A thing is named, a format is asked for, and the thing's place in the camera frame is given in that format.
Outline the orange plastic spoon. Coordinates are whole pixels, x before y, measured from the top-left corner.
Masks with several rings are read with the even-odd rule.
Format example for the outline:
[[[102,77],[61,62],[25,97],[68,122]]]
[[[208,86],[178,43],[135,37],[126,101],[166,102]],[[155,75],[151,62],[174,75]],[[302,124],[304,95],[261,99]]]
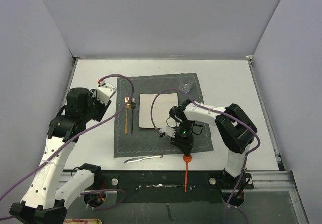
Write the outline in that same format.
[[[192,160],[192,155],[191,154],[189,154],[188,156],[187,155],[183,155],[183,160],[184,160],[184,162],[186,164],[186,167],[185,167],[184,192],[187,192],[187,185],[188,185],[188,164]]]

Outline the silver table knife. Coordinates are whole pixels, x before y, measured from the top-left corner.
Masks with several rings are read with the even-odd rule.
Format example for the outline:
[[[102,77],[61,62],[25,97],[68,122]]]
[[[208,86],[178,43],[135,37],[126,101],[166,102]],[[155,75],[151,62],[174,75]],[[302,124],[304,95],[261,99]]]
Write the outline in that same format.
[[[134,162],[138,162],[138,161],[143,161],[143,160],[148,160],[148,159],[158,159],[158,158],[162,158],[162,157],[163,157],[163,154],[135,157],[135,158],[130,158],[130,159],[125,160],[124,163],[125,164],[134,163]]]

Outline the white square plate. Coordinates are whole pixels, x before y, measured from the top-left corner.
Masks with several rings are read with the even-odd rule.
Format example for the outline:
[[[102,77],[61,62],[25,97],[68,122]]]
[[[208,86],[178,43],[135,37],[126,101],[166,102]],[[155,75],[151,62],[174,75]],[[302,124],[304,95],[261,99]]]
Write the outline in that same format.
[[[145,129],[153,129],[153,123],[150,117],[152,102],[156,94],[140,94],[139,101],[139,127]],[[169,93],[161,94],[156,99],[153,106],[153,120],[157,128],[164,126],[175,127],[176,122],[172,119],[167,120],[169,117],[169,110],[173,106],[178,105],[178,94]]]

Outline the gold fork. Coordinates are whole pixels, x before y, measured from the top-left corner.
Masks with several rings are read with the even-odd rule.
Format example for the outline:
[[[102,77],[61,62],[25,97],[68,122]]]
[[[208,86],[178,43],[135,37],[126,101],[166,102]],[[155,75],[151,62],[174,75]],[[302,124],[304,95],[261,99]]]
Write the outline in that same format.
[[[125,129],[124,129],[124,133],[127,134],[128,133],[128,109],[130,107],[130,98],[129,97],[125,97],[124,99],[125,103],[126,103],[126,111],[125,111]]]

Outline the dark handled silver fork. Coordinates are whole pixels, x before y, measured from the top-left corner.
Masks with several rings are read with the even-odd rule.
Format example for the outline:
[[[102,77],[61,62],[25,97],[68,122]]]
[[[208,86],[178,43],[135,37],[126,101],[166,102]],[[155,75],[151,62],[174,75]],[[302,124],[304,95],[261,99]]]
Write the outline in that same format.
[[[133,97],[131,99],[131,134],[133,134],[133,128],[134,128],[134,110],[136,108],[136,99]]]

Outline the clear plastic cup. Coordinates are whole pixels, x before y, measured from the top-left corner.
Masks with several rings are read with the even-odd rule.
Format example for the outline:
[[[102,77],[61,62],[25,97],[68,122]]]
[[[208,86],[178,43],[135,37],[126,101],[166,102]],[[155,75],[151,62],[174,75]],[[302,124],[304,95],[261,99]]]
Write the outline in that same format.
[[[179,75],[179,90],[188,93],[194,82],[194,76],[191,73],[183,73]]]

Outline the dark grey cloth placemat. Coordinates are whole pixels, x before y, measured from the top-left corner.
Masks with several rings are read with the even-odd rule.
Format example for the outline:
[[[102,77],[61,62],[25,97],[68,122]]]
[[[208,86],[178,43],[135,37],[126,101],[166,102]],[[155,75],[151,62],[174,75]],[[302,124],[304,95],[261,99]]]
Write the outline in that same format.
[[[196,73],[192,73],[194,82],[189,95],[197,102],[203,101],[202,90]],[[125,105],[125,97],[134,92],[136,109],[134,112],[134,128],[131,134],[131,114],[128,113],[128,133],[125,129],[125,111],[114,120],[114,156],[135,157],[156,154],[179,154],[181,151],[170,144],[170,137],[160,138],[155,129],[139,127],[139,101],[140,94],[157,94],[163,90],[175,93],[179,88],[179,75],[166,74],[156,76],[131,77],[130,80],[117,79],[116,111]]]

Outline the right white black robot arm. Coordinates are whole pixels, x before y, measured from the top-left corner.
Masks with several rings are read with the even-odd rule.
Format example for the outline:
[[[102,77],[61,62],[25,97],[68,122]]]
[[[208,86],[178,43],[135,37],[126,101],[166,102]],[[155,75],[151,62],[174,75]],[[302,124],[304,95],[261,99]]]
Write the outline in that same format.
[[[245,156],[255,138],[257,129],[237,104],[228,107],[207,106],[189,99],[169,111],[169,117],[178,126],[166,126],[160,130],[171,138],[171,144],[178,147],[185,156],[192,150],[196,122],[216,126],[223,143],[228,148],[224,182],[229,188],[236,188],[242,182]]]

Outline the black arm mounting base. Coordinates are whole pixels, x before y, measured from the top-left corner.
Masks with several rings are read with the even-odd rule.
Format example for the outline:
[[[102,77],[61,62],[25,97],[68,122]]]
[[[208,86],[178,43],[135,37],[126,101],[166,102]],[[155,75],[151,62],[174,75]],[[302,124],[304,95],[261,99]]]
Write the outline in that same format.
[[[86,194],[84,203],[103,207],[110,203],[226,202],[232,191],[233,203],[241,204],[244,190],[253,189],[249,173],[241,178],[226,171],[130,171],[103,170],[100,189],[108,192]]]

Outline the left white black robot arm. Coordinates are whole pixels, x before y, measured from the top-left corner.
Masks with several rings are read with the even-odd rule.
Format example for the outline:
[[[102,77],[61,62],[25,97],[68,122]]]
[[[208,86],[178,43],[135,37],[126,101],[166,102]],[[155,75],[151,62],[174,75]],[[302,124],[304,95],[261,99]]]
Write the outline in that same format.
[[[80,133],[89,121],[102,120],[115,93],[111,84],[91,90],[72,88],[68,92],[66,104],[49,124],[40,169],[21,201],[12,204],[9,211],[12,217],[21,223],[63,223],[67,209],[84,190],[103,186],[101,167],[82,164],[72,179],[57,189]]]

